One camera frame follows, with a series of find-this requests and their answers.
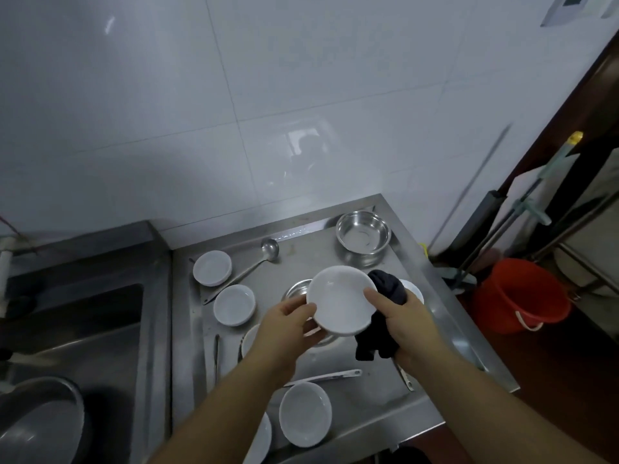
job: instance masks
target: bucket handle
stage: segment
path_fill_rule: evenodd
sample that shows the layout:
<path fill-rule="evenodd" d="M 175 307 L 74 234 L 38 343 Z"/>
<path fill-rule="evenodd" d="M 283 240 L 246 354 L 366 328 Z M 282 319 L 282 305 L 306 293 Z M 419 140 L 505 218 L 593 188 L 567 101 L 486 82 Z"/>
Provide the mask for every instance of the bucket handle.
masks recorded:
<path fill-rule="evenodd" d="M 519 311 L 515 311 L 516 313 L 516 317 L 518 318 L 518 322 L 520 322 L 520 324 L 522 325 L 522 327 L 524 327 L 526 330 L 530 330 L 531 332 L 537 332 L 539 329 L 542 328 L 542 326 L 544 325 L 543 322 L 540 322 L 537 326 L 535 327 L 529 327 L 522 319 L 522 315 L 520 314 Z"/>

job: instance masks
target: red bucket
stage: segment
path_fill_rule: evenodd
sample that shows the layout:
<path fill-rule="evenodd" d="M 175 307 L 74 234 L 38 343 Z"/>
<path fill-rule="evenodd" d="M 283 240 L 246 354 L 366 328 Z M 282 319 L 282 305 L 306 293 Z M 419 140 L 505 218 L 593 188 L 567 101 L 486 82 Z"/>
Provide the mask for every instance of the red bucket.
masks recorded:
<path fill-rule="evenodd" d="M 504 258 L 473 293 L 470 315 L 499 334 L 539 330 L 568 317 L 571 303 L 552 273 L 518 258 Z"/>

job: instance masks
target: person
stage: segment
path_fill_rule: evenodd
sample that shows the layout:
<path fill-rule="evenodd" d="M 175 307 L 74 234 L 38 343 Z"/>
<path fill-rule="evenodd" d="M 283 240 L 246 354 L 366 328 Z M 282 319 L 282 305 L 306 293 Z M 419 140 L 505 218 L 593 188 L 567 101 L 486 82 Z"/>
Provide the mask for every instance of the person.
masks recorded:
<path fill-rule="evenodd" d="M 400 346 L 398 364 L 421 383 L 475 462 L 605 462 L 447 347 L 429 311 L 407 294 L 398 305 L 364 290 Z M 242 463 L 271 395 L 290 381 L 297 358 L 325 336 L 322 330 L 305 335 L 318 327 L 310 319 L 315 312 L 305 296 L 272 307 L 248 355 L 149 463 Z"/>

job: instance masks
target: yellow handle tip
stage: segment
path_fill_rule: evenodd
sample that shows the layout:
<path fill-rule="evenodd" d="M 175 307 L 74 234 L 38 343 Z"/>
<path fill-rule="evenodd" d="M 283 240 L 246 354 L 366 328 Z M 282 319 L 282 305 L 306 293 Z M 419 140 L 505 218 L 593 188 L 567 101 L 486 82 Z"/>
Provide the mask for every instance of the yellow handle tip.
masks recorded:
<path fill-rule="evenodd" d="M 570 145 L 577 145 L 578 143 L 580 143 L 580 141 L 583 139 L 584 133 L 583 132 L 574 132 L 572 133 L 572 135 L 568 138 L 568 143 Z"/>

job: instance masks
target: dark rag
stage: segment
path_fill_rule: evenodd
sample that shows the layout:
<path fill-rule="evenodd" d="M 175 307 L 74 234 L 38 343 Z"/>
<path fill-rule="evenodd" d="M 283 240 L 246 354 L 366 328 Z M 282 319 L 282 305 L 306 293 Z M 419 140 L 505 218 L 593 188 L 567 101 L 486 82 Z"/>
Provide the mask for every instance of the dark rag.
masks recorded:
<path fill-rule="evenodd" d="M 398 277 L 382 270 L 372 270 L 368 273 L 370 279 L 376 285 L 376 290 L 396 304 L 404 304 L 407 300 L 406 290 Z M 355 335 L 357 351 L 355 358 L 358 361 L 372 361 L 374 352 L 378 350 L 381 358 L 393 358 L 399 345 L 387 330 L 387 321 L 382 312 L 372 314 L 372 322 L 369 327 Z"/>

